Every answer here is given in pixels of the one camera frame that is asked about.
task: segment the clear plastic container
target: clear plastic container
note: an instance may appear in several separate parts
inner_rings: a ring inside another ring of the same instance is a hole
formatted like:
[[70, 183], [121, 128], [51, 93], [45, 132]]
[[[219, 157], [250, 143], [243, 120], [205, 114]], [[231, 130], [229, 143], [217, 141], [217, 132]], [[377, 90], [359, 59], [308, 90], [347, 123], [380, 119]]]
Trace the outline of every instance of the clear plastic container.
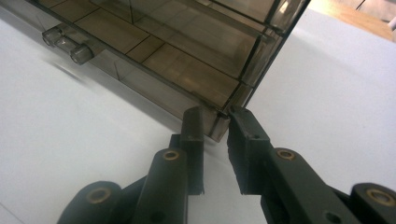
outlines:
[[52, 47], [87, 61], [178, 118], [204, 109], [219, 141], [231, 105], [244, 106], [308, 1], [5, 1]]

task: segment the cylindrical knob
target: cylindrical knob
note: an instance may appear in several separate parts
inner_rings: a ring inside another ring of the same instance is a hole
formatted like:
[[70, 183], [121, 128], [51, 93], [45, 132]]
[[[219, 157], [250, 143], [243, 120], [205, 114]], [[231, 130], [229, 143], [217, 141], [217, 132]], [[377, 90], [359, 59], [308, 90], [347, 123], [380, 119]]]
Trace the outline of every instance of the cylindrical knob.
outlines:
[[70, 57], [72, 58], [73, 62], [84, 64], [93, 58], [93, 53], [88, 46], [82, 44], [70, 51]]
[[52, 27], [43, 34], [44, 42], [53, 48], [55, 48], [55, 43], [62, 37], [62, 30], [58, 27]]

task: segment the screw hole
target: screw hole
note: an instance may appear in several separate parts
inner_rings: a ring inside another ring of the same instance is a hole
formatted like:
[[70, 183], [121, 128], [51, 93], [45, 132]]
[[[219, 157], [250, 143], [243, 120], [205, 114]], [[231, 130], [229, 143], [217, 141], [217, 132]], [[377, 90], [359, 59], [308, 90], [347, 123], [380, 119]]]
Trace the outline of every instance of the screw hole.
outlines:
[[329, 220], [331, 223], [342, 223], [342, 220], [339, 216], [332, 212], [326, 212], [325, 215], [327, 220]]
[[93, 189], [87, 194], [89, 203], [102, 203], [111, 195], [111, 190], [108, 188]]
[[155, 212], [151, 214], [150, 220], [153, 223], [160, 223], [166, 218], [166, 214], [163, 212]]
[[367, 189], [366, 194], [375, 202], [380, 203], [385, 206], [395, 206], [396, 200], [386, 192], [379, 189]]
[[291, 151], [288, 151], [286, 149], [280, 149], [277, 151], [277, 156], [284, 159], [284, 160], [288, 160], [291, 161], [294, 159], [294, 153], [292, 153]]
[[163, 153], [163, 158], [167, 161], [173, 161], [178, 158], [178, 152], [174, 150], [169, 150]]

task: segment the white table surface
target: white table surface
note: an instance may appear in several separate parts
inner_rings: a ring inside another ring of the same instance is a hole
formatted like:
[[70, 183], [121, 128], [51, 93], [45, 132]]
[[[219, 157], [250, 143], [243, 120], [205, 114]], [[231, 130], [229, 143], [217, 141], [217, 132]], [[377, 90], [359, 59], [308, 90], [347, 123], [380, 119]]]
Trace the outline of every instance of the white table surface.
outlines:
[[[55, 223], [84, 186], [147, 174], [181, 122], [90, 64], [77, 66], [0, 9], [0, 223]], [[344, 192], [396, 189], [396, 45], [309, 9], [248, 108]], [[265, 223], [242, 196], [226, 138], [205, 143], [205, 195], [189, 223]]]

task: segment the transparent plastic box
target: transparent plastic box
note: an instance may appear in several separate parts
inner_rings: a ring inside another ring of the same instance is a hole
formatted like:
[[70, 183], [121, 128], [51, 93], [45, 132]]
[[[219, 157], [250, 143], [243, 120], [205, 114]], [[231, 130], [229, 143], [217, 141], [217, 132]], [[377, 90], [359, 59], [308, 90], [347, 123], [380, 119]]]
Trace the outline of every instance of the transparent plastic box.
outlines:
[[219, 141], [309, 0], [2, 0], [77, 64], [93, 63]]

